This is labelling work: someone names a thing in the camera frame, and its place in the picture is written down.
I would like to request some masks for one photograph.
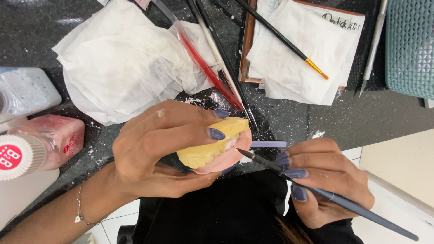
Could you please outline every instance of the brush tip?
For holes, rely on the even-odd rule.
[[[324,73],[321,73],[321,75],[324,77],[324,79],[329,79],[329,77],[328,76],[326,76],[326,74],[324,74]]]

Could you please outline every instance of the hand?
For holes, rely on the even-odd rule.
[[[130,119],[112,147],[115,179],[122,191],[136,197],[178,198],[210,186],[220,172],[182,174],[158,161],[181,149],[224,139],[222,132],[207,126],[228,115],[223,110],[166,100]]]
[[[297,143],[276,159],[279,165],[289,165],[284,173],[296,182],[291,185],[294,207],[309,228],[358,215],[300,185],[340,194],[367,209],[374,206],[368,175],[349,161],[332,139],[316,138]]]

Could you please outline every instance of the crumpled tissue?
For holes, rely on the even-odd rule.
[[[302,103],[331,105],[339,87],[335,79],[356,37],[308,12],[292,0],[283,0],[267,19],[314,62],[324,79],[269,30],[261,31],[247,59],[250,68],[264,78],[260,88],[266,96]]]
[[[183,24],[207,64],[220,70],[196,31],[199,25]],[[193,94],[212,87],[176,37],[127,0],[110,1],[53,51],[71,100],[104,125],[128,121],[182,90]]]

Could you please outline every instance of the finger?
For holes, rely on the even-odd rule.
[[[318,201],[311,191],[292,183],[291,198],[297,215],[307,227],[316,229],[327,223],[328,217],[320,211]]]
[[[146,133],[135,150],[139,157],[156,162],[161,157],[188,147],[215,143],[226,136],[217,129],[203,125],[183,125]]]
[[[160,109],[138,123],[131,134],[137,139],[146,133],[159,130],[179,127],[182,125],[212,125],[229,116],[229,112],[224,110],[205,110],[205,109]]]
[[[286,151],[289,155],[300,153],[341,152],[338,144],[330,138],[315,138],[299,142],[288,148]]]
[[[157,163],[155,165],[154,175],[160,176],[162,184],[164,182],[171,186],[170,189],[167,189],[169,197],[179,198],[188,192],[212,185],[220,176],[220,172],[212,172],[205,175],[198,175],[194,172],[183,174],[173,167]]]
[[[166,99],[166,100],[162,101],[161,103],[156,104],[156,105],[148,108],[140,115],[128,120],[128,122],[122,127],[122,131],[127,131],[127,130],[132,129],[138,123],[145,120],[150,115],[155,114],[160,109],[182,109],[182,110],[192,109],[192,110],[196,110],[196,109],[201,109],[201,108],[198,106],[194,106],[192,104],[188,104],[188,103],[184,103],[184,102],[180,102],[180,101],[175,101],[173,99]]]
[[[221,172],[212,172],[205,175],[198,175],[192,172],[188,174],[179,185],[182,187],[184,194],[191,191],[197,191],[211,186],[220,174]]]
[[[289,157],[289,168],[318,168],[329,171],[356,172],[357,167],[342,153],[300,153]]]
[[[295,168],[286,170],[284,174],[292,178],[297,184],[337,193],[367,209],[374,206],[374,196],[365,183],[357,181],[347,172]]]

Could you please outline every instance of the wrist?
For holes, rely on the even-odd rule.
[[[89,223],[98,223],[116,209],[137,199],[123,190],[116,177],[114,162],[107,164],[81,187],[82,215]]]
[[[127,203],[139,198],[131,192],[131,187],[128,187],[119,177],[115,162],[107,164],[104,168],[107,168],[107,189],[114,198],[127,201]]]

